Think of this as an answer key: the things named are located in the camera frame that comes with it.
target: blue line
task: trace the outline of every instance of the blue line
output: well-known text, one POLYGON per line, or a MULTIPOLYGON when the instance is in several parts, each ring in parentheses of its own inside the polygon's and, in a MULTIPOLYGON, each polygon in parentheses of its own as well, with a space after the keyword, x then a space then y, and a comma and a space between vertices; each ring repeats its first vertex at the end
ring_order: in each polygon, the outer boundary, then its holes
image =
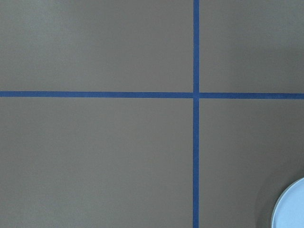
POLYGON ((178 93, 178 92, 0 91, 0 97, 193 98, 193 93, 178 93))
POLYGON ((304 99, 304 94, 282 93, 200 93, 200 98, 221 99, 304 99))
POLYGON ((200 219, 200 1, 193 0, 193 228, 200 219))

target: gray surface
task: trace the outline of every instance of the gray surface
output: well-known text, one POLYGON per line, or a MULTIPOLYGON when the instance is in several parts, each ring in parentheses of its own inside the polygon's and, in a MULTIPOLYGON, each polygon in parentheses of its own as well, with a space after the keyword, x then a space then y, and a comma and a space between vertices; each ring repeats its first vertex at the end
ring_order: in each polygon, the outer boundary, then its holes
POLYGON ((2 0, 0 90, 192 91, 192 2, 2 0))
POLYGON ((304 101, 201 100, 200 227, 270 228, 304 177, 304 101))
POLYGON ((0 227, 191 227, 191 100, 0 105, 0 227))
POLYGON ((202 0, 203 92, 304 92, 304 1, 202 0))

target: horizontal blue line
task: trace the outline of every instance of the horizontal blue line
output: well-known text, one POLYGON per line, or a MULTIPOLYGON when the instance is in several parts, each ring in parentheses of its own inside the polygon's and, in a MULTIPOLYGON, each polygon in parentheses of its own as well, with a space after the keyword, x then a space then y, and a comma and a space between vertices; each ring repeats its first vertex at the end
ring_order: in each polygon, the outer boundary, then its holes
POLYGON ((178 93, 178 92, 0 91, 0 97, 192 98, 193 93, 178 93))
POLYGON ((214 99, 304 99, 304 94, 283 93, 200 93, 200 98, 214 99))

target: light blue disc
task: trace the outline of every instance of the light blue disc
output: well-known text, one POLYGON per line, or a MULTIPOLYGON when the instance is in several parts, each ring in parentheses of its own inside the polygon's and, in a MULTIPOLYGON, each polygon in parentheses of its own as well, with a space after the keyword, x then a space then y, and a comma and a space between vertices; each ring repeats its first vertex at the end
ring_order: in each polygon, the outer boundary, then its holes
POLYGON ((304 227, 304 178, 291 184, 277 200, 271 228, 304 227))

